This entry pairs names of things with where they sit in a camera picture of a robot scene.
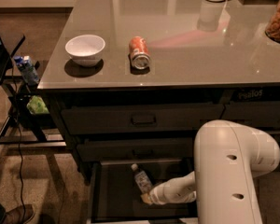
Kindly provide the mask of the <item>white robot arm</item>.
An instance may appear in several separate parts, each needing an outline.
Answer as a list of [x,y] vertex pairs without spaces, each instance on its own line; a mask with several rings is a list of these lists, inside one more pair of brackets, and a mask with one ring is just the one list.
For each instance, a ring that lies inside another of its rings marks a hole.
[[194,171],[141,198],[147,204],[196,202],[198,224],[262,224],[253,179],[272,172],[279,162],[280,148],[268,133],[209,121],[194,140]]

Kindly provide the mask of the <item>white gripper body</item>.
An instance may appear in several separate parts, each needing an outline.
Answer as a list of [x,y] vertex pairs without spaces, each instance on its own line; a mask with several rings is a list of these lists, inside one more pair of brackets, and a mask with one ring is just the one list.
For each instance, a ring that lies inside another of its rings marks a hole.
[[176,185],[169,181],[161,183],[149,192],[148,198],[153,204],[175,203]]

